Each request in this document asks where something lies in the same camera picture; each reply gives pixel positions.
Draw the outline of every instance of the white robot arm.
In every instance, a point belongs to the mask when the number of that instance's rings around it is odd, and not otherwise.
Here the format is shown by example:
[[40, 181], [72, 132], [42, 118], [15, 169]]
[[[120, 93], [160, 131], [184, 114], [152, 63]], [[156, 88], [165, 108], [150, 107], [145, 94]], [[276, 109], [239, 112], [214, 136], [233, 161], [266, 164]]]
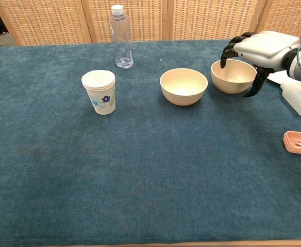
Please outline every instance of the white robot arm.
[[252, 63], [256, 70], [251, 90], [244, 95], [256, 95], [270, 73], [286, 70], [289, 77], [301, 81], [300, 38], [274, 31], [258, 34], [246, 32], [233, 38], [224, 48], [221, 67], [227, 58], [240, 57]]

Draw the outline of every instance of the plastic water bottle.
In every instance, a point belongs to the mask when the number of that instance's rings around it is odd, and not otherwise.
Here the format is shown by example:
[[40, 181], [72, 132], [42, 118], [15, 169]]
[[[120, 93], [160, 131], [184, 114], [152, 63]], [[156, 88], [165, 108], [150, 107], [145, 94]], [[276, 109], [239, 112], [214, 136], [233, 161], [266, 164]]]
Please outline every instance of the plastic water bottle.
[[301, 82], [284, 81], [281, 84], [282, 96], [301, 116]]
[[130, 68], [133, 65], [129, 17], [124, 14], [122, 5], [111, 7], [109, 24], [115, 44], [115, 62], [118, 67]]

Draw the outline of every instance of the bowl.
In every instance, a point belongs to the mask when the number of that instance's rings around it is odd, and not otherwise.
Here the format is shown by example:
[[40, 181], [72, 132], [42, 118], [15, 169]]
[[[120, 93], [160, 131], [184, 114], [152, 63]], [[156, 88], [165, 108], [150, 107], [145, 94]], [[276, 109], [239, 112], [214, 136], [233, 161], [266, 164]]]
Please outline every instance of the bowl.
[[238, 94], [247, 90], [255, 79], [256, 69], [250, 64], [227, 59], [225, 68], [220, 60], [211, 66], [211, 79], [215, 87], [226, 94]]
[[189, 68], [175, 68], [160, 78], [165, 98], [176, 105], [191, 105], [201, 99], [208, 86], [207, 78]]

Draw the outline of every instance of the table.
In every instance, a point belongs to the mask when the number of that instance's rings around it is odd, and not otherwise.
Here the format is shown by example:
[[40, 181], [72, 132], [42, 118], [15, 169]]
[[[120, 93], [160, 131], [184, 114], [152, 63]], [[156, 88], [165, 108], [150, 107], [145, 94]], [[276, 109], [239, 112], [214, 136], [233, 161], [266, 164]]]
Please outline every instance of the table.
[[[301, 155], [282, 141], [301, 117], [270, 81], [214, 87], [227, 42], [134, 43], [127, 70], [112, 44], [0, 48], [0, 246], [301, 240]], [[194, 105], [161, 92], [177, 67], [209, 80]], [[82, 87], [94, 69], [116, 75], [110, 115]]]

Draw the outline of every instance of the rattan panel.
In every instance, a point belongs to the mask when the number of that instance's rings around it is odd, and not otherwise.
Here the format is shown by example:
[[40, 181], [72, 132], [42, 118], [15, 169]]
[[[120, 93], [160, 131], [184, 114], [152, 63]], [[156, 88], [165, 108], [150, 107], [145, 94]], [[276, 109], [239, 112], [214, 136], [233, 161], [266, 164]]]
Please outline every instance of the rattan panel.
[[122, 4], [130, 18], [132, 41], [162, 40], [163, 0], [83, 0], [92, 42], [111, 42], [111, 6]]
[[257, 0], [174, 0], [173, 40], [230, 39], [248, 31]]
[[0, 16], [18, 45], [91, 43], [80, 0], [0, 0]]
[[301, 37], [301, 0], [273, 0], [262, 30]]

